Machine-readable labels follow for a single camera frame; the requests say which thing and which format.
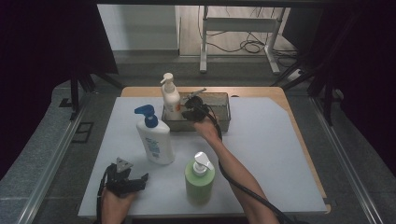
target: white wall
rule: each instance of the white wall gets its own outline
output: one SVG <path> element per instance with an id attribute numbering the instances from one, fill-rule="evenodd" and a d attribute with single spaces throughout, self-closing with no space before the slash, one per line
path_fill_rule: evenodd
<path id="1" fill-rule="evenodd" d="M 98 5 L 113 50 L 178 49 L 178 7 Z"/>

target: white pump head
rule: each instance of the white pump head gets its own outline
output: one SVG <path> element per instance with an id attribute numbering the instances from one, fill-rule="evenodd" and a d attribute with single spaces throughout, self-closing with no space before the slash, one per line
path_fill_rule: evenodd
<path id="1" fill-rule="evenodd" d="M 215 167 L 204 152 L 198 152 L 195 154 L 195 163 L 192 166 L 194 173 L 198 176 L 205 175 L 206 170 L 213 170 Z"/>
<path id="2" fill-rule="evenodd" d="M 161 84 L 164 84 L 164 89 L 167 93 L 171 93 L 175 90 L 175 85 L 173 84 L 173 75 L 172 73 L 165 73 L 163 74 L 163 80 Z"/>

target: black fabric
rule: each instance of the black fabric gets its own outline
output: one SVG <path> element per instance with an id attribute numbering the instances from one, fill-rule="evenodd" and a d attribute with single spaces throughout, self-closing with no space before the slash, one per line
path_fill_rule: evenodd
<path id="1" fill-rule="evenodd" d="M 396 175 L 396 10 L 370 5 L 353 27 L 336 67 L 348 118 Z"/>
<path id="2" fill-rule="evenodd" d="M 0 6 L 1 172 L 23 150 L 70 72 L 118 73 L 96 5 L 3 1 Z"/>

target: pump bottle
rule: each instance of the pump bottle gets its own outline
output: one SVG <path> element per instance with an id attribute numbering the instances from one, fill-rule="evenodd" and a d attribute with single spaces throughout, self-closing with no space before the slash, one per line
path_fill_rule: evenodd
<path id="1" fill-rule="evenodd" d="M 204 152 L 195 154 L 184 171 L 187 197 L 191 203 L 204 204 L 210 199 L 215 167 Z"/>
<path id="2" fill-rule="evenodd" d="M 171 146 L 170 129 L 155 116 L 152 105 L 143 105 L 134 110 L 136 114 L 143 114 L 146 118 L 136 124 L 150 161 L 158 164 L 169 164 L 175 160 L 175 153 Z"/>
<path id="3" fill-rule="evenodd" d="M 171 73 L 165 73 L 161 83 L 163 93 L 163 105 L 165 107 L 165 118 L 167 120 L 181 120 L 180 94 L 173 83 L 174 77 Z"/>

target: green bottle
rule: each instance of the green bottle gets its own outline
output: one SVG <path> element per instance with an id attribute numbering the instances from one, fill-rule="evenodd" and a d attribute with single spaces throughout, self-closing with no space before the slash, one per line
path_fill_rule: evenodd
<path id="1" fill-rule="evenodd" d="M 184 171 L 186 191 L 190 203 L 204 204 L 209 202 L 215 179 L 215 167 L 204 152 L 195 154 Z"/>

